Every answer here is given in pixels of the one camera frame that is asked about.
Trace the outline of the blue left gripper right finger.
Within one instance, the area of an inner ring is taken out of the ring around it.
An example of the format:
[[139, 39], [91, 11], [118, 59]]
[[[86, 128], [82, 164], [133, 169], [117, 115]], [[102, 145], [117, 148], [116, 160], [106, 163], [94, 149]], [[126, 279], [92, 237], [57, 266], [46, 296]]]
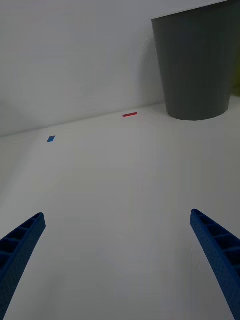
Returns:
[[190, 225], [234, 319], [240, 319], [240, 240], [197, 209], [191, 211]]

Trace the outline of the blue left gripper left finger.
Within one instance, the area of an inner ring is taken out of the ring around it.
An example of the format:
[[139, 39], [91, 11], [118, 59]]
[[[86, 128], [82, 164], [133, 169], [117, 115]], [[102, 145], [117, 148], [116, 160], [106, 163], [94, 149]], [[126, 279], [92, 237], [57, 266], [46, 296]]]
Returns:
[[44, 214], [39, 212], [0, 240], [1, 320], [45, 228]]

